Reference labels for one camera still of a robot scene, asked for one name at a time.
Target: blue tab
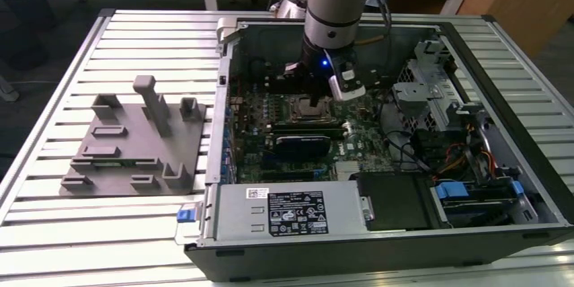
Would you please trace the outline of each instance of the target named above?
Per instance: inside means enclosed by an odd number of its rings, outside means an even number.
[[[194,223],[194,222],[195,222],[195,210],[179,210],[178,223]]]
[[[519,181],[513,181],[513,189],[517,195],[523,194],[523,187]]]
[[[465,183],[461,183],[459,181],[449,181],[446,183],[441,183],[441,185],[435,189],[441,199],[469,196]]]
[[[437,195],[439,196],[441,200],[447,197],[447,191],[445,190],[445,188],[441,185],[437,186],[434,189],[437,191]]]

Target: black plastic bracket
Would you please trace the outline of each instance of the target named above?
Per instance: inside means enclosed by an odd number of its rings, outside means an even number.
[[[487,23],[497,23],[497,19],[494,18],[493,15],[481,15],[482,19],[485,20],[485,22]]]
[[[116,10],[113,8],[103,8],[97,17],[112,17],[116,14]]]

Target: floor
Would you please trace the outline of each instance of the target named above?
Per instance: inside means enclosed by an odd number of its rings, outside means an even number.
[[[1,75],[9,82],[49,81],[53,83],[20,83],[15,88],[20,99],[15,103],[0,100],[0,179],[48,103],[57,81],[80,47],[101,8],[121,9],[187,9],[203,10],[203,0],[48,0],[59,25],[39,33],[49,52],[49,61],[29,71],[15,71],[0,60]],[[219,0],[220,10],[264,10],[267,0]],[[0,4],[0,26],[13,17]],[[535,64],[574,103],[574,24],[565,27],[534,59]]]

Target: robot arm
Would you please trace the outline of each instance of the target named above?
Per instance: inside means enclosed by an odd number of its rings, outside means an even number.
[[[352,49],[364,2],[307,0],[298,70],[310,80],[307,84],[314,98],[332,94],[335,100],[346,101],[366,93],[354,70]]]

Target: aluminum extrusion table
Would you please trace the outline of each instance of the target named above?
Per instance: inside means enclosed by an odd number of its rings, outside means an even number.
[[[203,199],[218,77],[220,17],[264,12],[116,11],[99,17],[20,154],[0,184],[1,286],[230,286],[206,280],[174,242],[180,205]],[[379,19],[366,15],[364,19]],[[566,184],[574,185],[574,110],[497,23],[481,17],[395,15],[453,22]],[[97,93],[138,102],[136,75],[152,74],[168,102],[208,105],[195,194],[131,198],[59,196]],[[473,94],[465,79],[461,84]],[[574,241],[535,247],[490,265],[318,276],[242,286],[570,286]]]

